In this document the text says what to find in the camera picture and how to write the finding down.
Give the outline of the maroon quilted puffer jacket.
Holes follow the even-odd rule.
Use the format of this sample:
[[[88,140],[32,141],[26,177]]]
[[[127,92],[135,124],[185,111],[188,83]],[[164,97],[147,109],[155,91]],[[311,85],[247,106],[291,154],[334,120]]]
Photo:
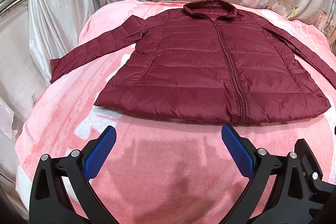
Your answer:
[[[131,44],[95,105],[159,118],[228,123],[314,118],[330,102],[300,64],[330,84],[335,71],[285,30],[223,0],[190,2],[123,24],[51,60],[58,80]]]

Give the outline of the pink plush blanket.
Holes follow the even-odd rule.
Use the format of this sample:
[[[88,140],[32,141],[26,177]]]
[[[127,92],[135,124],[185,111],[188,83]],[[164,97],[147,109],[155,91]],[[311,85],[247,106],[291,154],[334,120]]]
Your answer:
[[[136,0],[105,5],[84,25],[79,45],[119,26],[132,14],[146,19],[183,5]],[[335,69],[327,38],[315,26],[288,21],[269,10],[236,7],[267,18]],[[134,46],[129,46],[76,69],[50,85],[38,99],[15,145],[19,160],[16,191],[28,209],[41,156],[68,156],[111,125],[117,131],[116,144],[90,183],[120,223],[219,223],[248,182],[222,142],[221,125],[134,118],[93,105],[133,50]],[[234,128],[255,147],[273,155],[286,156],[296,140],[304,138],[322,169],[323,180],[335,184],[335,90],[309,64],[296,58],[332,107],[315,119]]]

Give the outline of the silver satin curtain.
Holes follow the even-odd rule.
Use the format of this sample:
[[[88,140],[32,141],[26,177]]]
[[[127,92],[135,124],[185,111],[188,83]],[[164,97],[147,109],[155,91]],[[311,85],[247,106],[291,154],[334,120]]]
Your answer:
[[[15,186],[14,142],[98,0],[24,0],[1,15],[1,184]]]

